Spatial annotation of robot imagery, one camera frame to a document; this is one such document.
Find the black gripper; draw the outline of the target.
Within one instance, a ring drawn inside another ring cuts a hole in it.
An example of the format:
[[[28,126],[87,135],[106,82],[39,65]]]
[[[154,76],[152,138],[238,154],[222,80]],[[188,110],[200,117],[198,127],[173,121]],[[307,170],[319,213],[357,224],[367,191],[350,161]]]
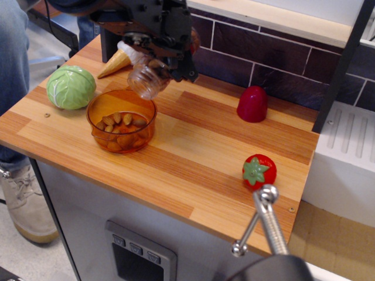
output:
[[[138,52],[168,57],[170,76],[194,83],[192,18],[186,1],[122,1],[127,13],[122,39]]]

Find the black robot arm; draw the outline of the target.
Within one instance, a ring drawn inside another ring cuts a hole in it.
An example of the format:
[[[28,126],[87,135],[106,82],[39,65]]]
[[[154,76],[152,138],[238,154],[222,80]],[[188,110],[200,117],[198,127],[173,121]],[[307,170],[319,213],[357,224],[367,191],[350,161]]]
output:
[[[164,62],[175,81],[194,82],[192,18],[186,1],[50,1],[60,12],[88,16],[138,52]]]

